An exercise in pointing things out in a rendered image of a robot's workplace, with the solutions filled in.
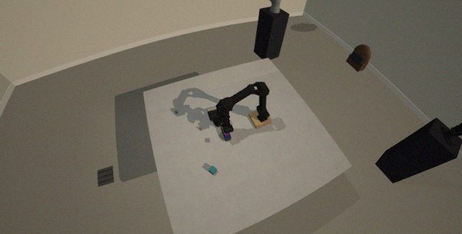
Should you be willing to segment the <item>teal cube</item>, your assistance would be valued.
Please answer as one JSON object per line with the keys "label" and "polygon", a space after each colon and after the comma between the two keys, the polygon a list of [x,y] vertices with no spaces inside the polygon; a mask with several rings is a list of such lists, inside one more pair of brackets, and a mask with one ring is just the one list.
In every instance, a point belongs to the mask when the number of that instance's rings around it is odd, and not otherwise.
{"label": "teal cube", "polygon": [[215,174],[217,172],[217,169],[214,167],[214,166],[211,166],[208,171],[211,173],[211,174]]}

